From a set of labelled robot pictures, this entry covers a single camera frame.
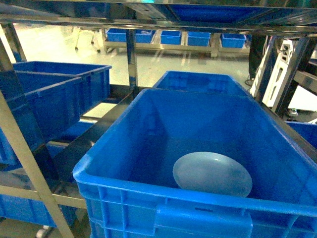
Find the stainless steel shelf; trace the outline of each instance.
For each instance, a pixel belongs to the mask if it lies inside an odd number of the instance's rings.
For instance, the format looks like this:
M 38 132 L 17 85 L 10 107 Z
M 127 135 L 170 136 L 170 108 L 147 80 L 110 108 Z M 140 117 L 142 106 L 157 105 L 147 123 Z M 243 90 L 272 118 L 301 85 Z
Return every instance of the stainless steel shelf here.
M 73 1 L 73 0 L 43 0 L 43 1 Z M 142 4 L 183 4 L 183 5 L 208 5 L 208 6 L 244 6 L 244 7 L 280 7 L 280 8 L 317 8 L 315 1 L 303 3 L 300 0 L 94 0 L 107 3 L 142 3 Z
M 110 3 L 111 11 L 109 14 L 91 15 L 89 12 L 82 10 L 82 3 L 90 6 Z M 252 9 L 260 9 L 260 11 L 257 14 L 248 15 L 246 18 L 225 23 L 209 20 L 186 21 L 182 20 L 172 10 L 176 4 L 193 7 L 232 6 L 233 10 L 236 10 L 236 7 L 240 7 L 239 9 L 243 7 L 246 10 L 252 7 Z M 131 9 L 141 13 L 143 18 L 136 17 L 135 12 Z M 24 55 L 14 30 L 13 22 L 88 26 L 99 27 L 101 29 L 129 29 L 126 34 L 128 44 L 104 41 L 104 46 L 105 49 L 127 48 L 130 86 L 112 85 L 111 96 L 113 99 L 123 100 L 58 155 L 58 159 L 61 162 L 72 158 L 72 164 L 68 168 L 65 168 L 65 174 L 68 174 L 68 176 L 71 176 L 70 170 L 72 170 L 77 161 L 112 125 L 139 92 L 140 88 L 137 84 L 137 66 L 135 60 L 136 48 L 145 50 L 207 52 L 212 57 L 220 54 L 247 55 L 249 49 L 222 48 L 220 33 L 315 37 L 317 36 L 316 19 L 317 2 L 307 1 L 307 3 L 303 3 L 300 0 L 152 0 L 150 3 L 148 0 L 94 0 L 94 2 L 87 2 L 86 0 L 0 0 L 0 22 L 5 27 L 6 37 L 9 40 L 11 50 L 14 52 L 17 61 L 25 60 L 27 57 Z M 188 46 L 185 40 L 187 39 L 185 38 L 186 34 L 184 34 L 182 44 L 179 46 L 160 44 L 158 34 L 151 44 L 138 44 L 135 43 L 133 29 L 200 31 L 213 32 L 213 35 L 208 47 Z M 4 46 L 0 44 L 0 72 L 7 73 L 12 71 L 12 69 L 12 64 L 8 59 Z M 70 228 L 58 208 L 59 204 L 86 208 L 85 200 L 80 196 L 78 188 L 73 184 L 58 181 L 56 182 L 56 189 L 53 192 L 50 190 L 2 93 L 0 93 L 0 108 L 0 126 L 27 172 L 28 181 L 34 186 L 14 187 L 0 182 L 0 194 L 43 201 L 64 238 L 82 238 L 82 232 L 78 230 L 80 226 Z M 274 114 L 272 114 L 272 118 L 283 124 L 280 118 L 274 117 Z M 297 133 L 291 131 L 288 127 L 285 130 L 293 135 L 295 141 L 299 141 L 298 143 L 305 147 L 304 150 L 307 149 L 307 144 L 305 141 L 301 141 L 301 137 Z

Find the blue bin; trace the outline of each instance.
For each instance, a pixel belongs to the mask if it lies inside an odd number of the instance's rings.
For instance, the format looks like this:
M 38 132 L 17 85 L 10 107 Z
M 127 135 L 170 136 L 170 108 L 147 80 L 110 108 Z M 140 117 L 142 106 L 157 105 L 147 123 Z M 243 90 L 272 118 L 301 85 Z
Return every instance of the blue bin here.
M 252 35 L 246 35 L 246 38 L 248 41 L 251 41 L 252 40 Z
M 81 77 L 79 100 L 81 114 L 89 111 L 110 94 L 109 65 L 30 61 L 13 64 L 16 71 L 50 73 Z
M 155 31 L 151 30 L 136 30 L 136 42 L 137 43 L 151 43 L 152 37 Z M 127 42 L 126 30 L 124 29 L 110 29 L 107 31 L 108 40 L 115 42 Z
M 52 157 L 64 148 L 64 146 L 48 145 L 48 149 Z M 26 187 L 29 186 L 30 188 L 33 188 L 30 181 L 26 181 L 23 176 L 19 176 L 18 174 L 15 175 L 14 171 L 8 173 L 7 176 L 11 176 L 11 178 L 8 178 L 10 182 L 25 184 Z M 60 206 L 60 209 L 68 224 L 72 225 L 76 218 L 76 208 Z M 0 195 L 0 217 L 56 227 L 56 224 L 50 216 L 44 203 L 32 199 Z
M 180 189 L 173 165 L 197 151 L 242 164 L 253 180 L 250 195 Z M 73 175 L 91 238 L 317 234 L 317 165 L 250 97 L 143 90 Z
M 79 121 L 78 95 L 81 78 L 30 72 L 17 72 L 17 76 L 45 142 L 59 137 L 61 133 Z M 33 143 L 35 129 L 30 127 L 28 117 L 24 115 L 24 107 L 20 107 L 16 103 L 20 98 L 21 96 L 17 96 L 8 99 L 7 102 L 18 119 L 24 121 L 21 126 L 27 128 L 22 131 L 27 132 L 24 133 L 24 137 L 33 151 L 37 148 L 37 144 Z M 1 129 L 0 163 L 10 165 L 18 163 L 13 149 Z
M 137 43 L 151 43 L 155 31 L 150 30 L 136 30 L 136 41 Z
M 167 71 L 153 88 L 251 97 L 239 83 L 225 74 Z
M 162 31 L 160 42 L 168 45 L 180 45 L 182 33 L 180 31 Z
M 317 149 L 317 125 L 302 122 L 286 122 L 291 128 L 299 133 L 305 140 L 307 140 L 313 147 Z
M 188 32 L 189 46 L 208 46 L 210 40 L 210 33 L 205 32 Z
M 243 48 L 246 36 L 241 34 L 222 34 L 221 43 L 224 48 Z
M 111 28 L 106 32 L 108 41 L 127 42 L 126 30 Z

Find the metal rail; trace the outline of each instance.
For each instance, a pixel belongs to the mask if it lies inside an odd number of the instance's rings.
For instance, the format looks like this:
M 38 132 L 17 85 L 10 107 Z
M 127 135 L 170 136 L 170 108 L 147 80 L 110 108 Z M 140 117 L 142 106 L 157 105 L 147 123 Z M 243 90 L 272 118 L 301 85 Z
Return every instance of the metal rail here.
M 75 18 L 60 16 L 31 16 L 31 15 L 9 15 L 0 14 L 2 23 L 26 23 L 48 24 L 48 25 L 71 25 L 100 28 L 121 29 L 146 29 L 146 30 L 177 30 L 198 31 L 215 33 L 239 33 L 252 35 L 278 35 L 284 37 L 317 36 L 316 27 L 311 26 L 263 26 L 247 24 L 166 21 L 166 20 L 126 20 L 106 18 Z
M 65 1 L 65 0 L 43 0 L 43 1 Z M 280 8 L 317 8 L 315 1 L 300 1 L 300 0 L 92 0 L 95 2 L 108 3 L 143 3 L 143 4 L 183 4 L 183 5 L 221 5 L 221 6 L 245 6 L 245 7 L 280 7 Z

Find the crate rim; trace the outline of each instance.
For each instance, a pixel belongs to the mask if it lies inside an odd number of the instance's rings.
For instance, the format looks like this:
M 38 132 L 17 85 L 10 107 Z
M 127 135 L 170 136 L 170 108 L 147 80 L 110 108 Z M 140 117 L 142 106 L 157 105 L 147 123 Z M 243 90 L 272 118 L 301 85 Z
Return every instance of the crate rim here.
M 153 85 L 153 88 L 156 88 L 156 89 L 161 89 L 161 88 L 158 88 L 159 84 L 162 82 L 162 80 L 165 79 L 165 77 L 170 73 L 170 72 L 174 72 L 174 73 L 194 73 L 194 74 L 205 74 L 205 75 L 221 75 L 221 76 L 228 76 L 234 83 L 235 85 L 237 85 L 244 93 L 246 93 L 245 97 L 252 97 L 252 95 L 244 88 L 241 86 L 240 83 L 238 83 L 231 75 L 229 74 L 220 74 L 220 73 L 201 73 L 201 72 L 189 72 L 189 71 L 178 71 L 178 70 L 169 70 L 169 71 L 166 71 L 163 76 Z
M 47 72 L 32 72 L 32 71 L 23 71 L 23 70 L 15 70 L 16 72 L 27 72 L 27 73 L 38 73 L 38 74 L 50 74 L 50 75 L 76 75 L 76 76 L 83 76 L 83 75 L 87 75 L 87 74 L 94 74 L 94 73 L 99 73 L 101 71 L 104 70 L 109 70 L 112 68 L 111 65 L 102 65 L 102 64 L 87 64 L 87 63 L 64 63 L 64 62 L 53 62 L 53 61 L 38 61 L 38 60 L 34 60 L 34 61 L 26 61 L 26 62 L 17 62 L 15 64 L 24 64 L 24 63 L 58 63 L 58 64 L 78 64 L 78 65 L 89 65 L 89 66 L 100 66 L 99 68 L 93 69 L 93 70 L 89 70 L 83 73 L 79 73 L 79 74 L 69 74 L 69 73 L 47 73 Z
M 170 37 L 180 37 L 182 35 L 181 31 L 177 31 L 177 30 L 163 30 L 161 32 L 161 36 L 169 36 L 169 35 L 164 35 L 163 32 L 168 32 L 168 31 L 174 31 L 174 32 L 178 32 L 179 34 L 177 36 L 170 36 Z
M 108 129 L 108 131 L 109 132 L 115 131 L 115 127 L 128 115 L 128 113 L 130 113 L 134 105 L 136 105 L 138 101 L 140 100 L 141 96 L 151 91 L 167 91 L 167 90 L 163 90 L 163 89 L 162 90 L 161 89 L 142 90 L 139 93 L 139 95 L 132 101 L 132 103 L 127 107 L 127 109 L 112 124 L 112 126 Z M 195 94 L 193 92 L 180 92 L 180 91 L 175 91 L 175 93 Z M 257 104 L 257 102 L 254 101 L 252 98 L 245 97 L 245 96 L 235 96 L 235 95 L 228 96 L 228 95 L 221 95 L 221 94 L 217 94 L 216 96 L 240 98 L 242 100 L 248 100 L 252 104 Z M 264 109 L 262 109 L 261 107 L 259 107 L 259 110 L 262 111 L 264 114 L 266 114 Z M 270 121 L 270 123 L 273 124 L 275 129 L 277 129 L 279 133 L 283 135 L 283 137 L 288 141 L 288 143 L 290 143 L 292 147 L 296 148 L 296 153 L 300 154 L 301 157 L 305 161 L 307 161 L 310 165 L 314 166 L 317 170 L 317 164 L 313 162 L 313 160 L 297 145 L 297 143 L 295 143 L 283 131 L 283 129 L 277 125 L 277 123 L 271 117 L 268 116 L 268 120 Z M 101 137 L 103 138 L 103 143 L 106 143 L 110 139 L 109 138 L 110 133 L 108 131 L 105 134 L 103 134 Z M 198 202 L 203 204 L 230 206 L 233 208 L 242 208 L 247 210 L 258 210 L 258 211 L 267 211 L 267 212 L 275 212 L 275 213 L 283 213 L 283 214 L 317 217 L 317 206 L 312 206 L 312 205 L 304 205 L 304 204 L 297 204 L 297 203 L 294 204 L 294 203 L 286 203 L 286 202 L 255 199 L 255 198 L 241 198 L 241 197 L 235 197 L 235 196 L 189 191 L 189 190 L 182 190 L 178 188 L 170 188 L 170 187 L 150 185 L 150 184 L 139 183 L 139 182 L 131 182 L 126 180 L 93 176 L 87 173 L 86 168 L 92 163 L 93 157 L 91 156 L 91 154 L 92 153 L 94 154 L 98 152 L 99 150 L 100 149 L 97 149 L 96 146 L 93 146 L 76 164 L 76 166 L 73 169 L 73 176 L 77 182 L 82 184 L 87 184 L 87 185 L 94 185 L 97 187 L 110 187 L 110 188 L 116 188 L 116 189 L 121 189 L 126 191 L 132 191 L 136 193 L 151 194 L 155 196 L 174 198 L 178 200 Z M 138 190 L 131 190 L 129 188 L 130 185 L 134 185 L 134 187 L 137 187 Z

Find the white machine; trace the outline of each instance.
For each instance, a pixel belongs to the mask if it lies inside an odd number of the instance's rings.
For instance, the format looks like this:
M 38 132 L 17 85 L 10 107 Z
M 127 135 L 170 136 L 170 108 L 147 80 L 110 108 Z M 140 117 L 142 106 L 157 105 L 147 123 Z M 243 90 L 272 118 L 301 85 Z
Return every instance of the white machine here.
M 268 107 L 273 107 L 274 105 L 278 92 L 281 89 L 282 82 L 285 79 L 286 70 L 293 55 L 293 52 L 293 42 L 291 40 L 284 40 L 263 98 L 263 102 Z M 252 88 L 250 89 L 250 93 L 253 96 L 259 81 L 261 70 L 264 65 L 265 56 L 263 57 Z M 317 96 L 298 86 L 288 108 L 301 109 L 306 111 L 317 111 Z

